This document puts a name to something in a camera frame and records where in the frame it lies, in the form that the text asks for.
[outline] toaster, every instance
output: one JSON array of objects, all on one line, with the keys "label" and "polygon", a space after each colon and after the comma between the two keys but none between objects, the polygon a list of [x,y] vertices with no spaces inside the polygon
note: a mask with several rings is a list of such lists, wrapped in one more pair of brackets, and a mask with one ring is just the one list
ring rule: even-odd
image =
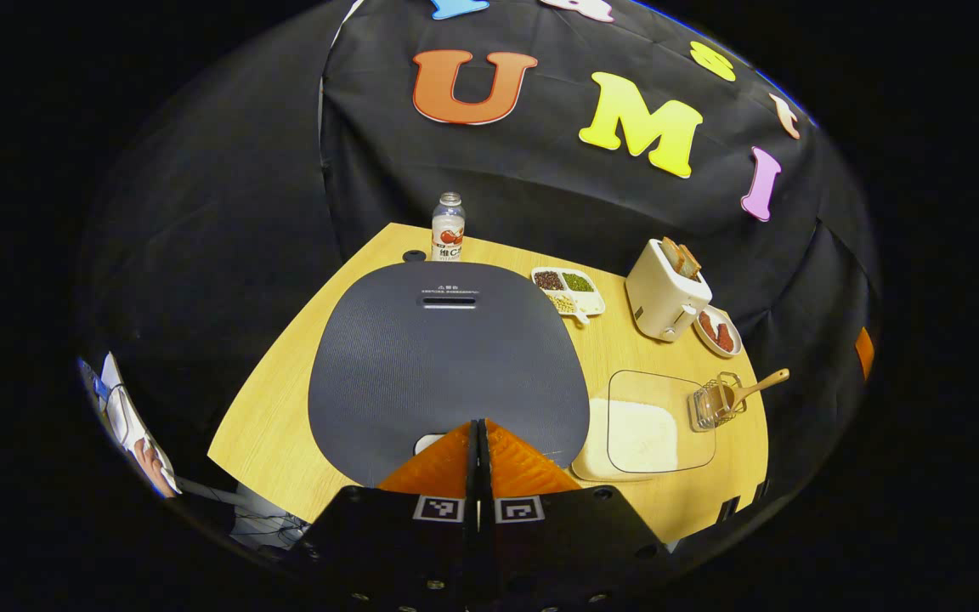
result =
[{"label": "toaster", "polygon": [[637,329],[656,340],[675,342],[693,324],[712,299],[705,277],[697,280],[679,275],[660,247],[649,240],[637,263],[625,278],[625,294]]}]

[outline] wire rack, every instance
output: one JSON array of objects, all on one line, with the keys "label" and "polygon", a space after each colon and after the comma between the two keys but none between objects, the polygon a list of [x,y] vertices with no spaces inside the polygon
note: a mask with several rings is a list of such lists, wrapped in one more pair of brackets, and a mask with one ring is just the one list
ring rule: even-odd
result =
[{"label": "wire rack", "polygon": [[723,425],[724,422],[729,422],[739,414],[746,412],[746,399],[743,399],[738,405],[729,406],[723,393],[710,392],[722,384],[726,384],[728,387],[742,388],[743,381],[738,378],[737,373],[723,371],[716,378],[705,383],[702,388],[699,388],[691,399],[691,421],[694,423],[695,429],[715,429]]}]

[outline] cable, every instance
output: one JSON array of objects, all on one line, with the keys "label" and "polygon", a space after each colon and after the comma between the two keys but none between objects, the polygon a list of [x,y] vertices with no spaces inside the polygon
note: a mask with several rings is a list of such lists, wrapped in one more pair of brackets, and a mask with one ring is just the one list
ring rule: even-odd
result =
[{"label": "cable", "polygon": [[296,530],[297,528],[298,527],[296,525],[288,525],[286,527],[280,528],[280,530],[241,532],[240,534],[237,534],[237,532],[232,532],[232,534],[229,534],[229,535],[230,536],[269,536],[271,534],[280,534],[280,532],[282,532],[282,531]]},{"label": "cable", "polygon": [[272,514],[271,516],[260,516],[257,514],[237,514],[233,512],[234,516],[238,519],[255,519],[255,520],[268,520],[268,519],[288,519],[289,513],[285,514]]},{"label": "cable", "polygon": [[285,543],[285,545],[289,545],[289,546],[294,546],[297,543],[297,540],[289,541],[289,540],[285,539],[284,532],[283,532],[283,534],[279,534],[279,539],[282,540],[282,543]]},{"label": "cable", "polygon": [[215,502],[226,503],[225,500],[221,499],[221,496],[218,495],[218,492],[215,491],[214,488],[211,487],[209,484],[203,484],[203,487],[206,487],[207,490],[210,491],[211,495],[214,496],[214,501]]}]

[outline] blue foam letter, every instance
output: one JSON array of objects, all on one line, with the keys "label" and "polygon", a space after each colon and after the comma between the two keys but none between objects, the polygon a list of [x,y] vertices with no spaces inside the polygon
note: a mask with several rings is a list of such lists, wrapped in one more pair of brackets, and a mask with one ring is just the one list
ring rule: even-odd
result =
[{"label": "blue foam letter", "polygon": [[446,20],[448,17],[481,11],[490,5],[490,3],[483,3],[482,0],[433,0],[433,3],[436,4],[436,12],[433,13],[435,20]]}]

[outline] green beans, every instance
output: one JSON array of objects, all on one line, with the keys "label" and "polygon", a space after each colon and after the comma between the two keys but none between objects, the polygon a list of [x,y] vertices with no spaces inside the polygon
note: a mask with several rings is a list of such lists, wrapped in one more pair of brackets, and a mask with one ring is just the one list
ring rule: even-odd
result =
[{"label": "green beans", "polygon": [[591,289],[591,283],[584,279],[584,276],[571,275],[566,272],[564,276],[564,283],[569,286],[569,289],[574,291],[595,291]]}]

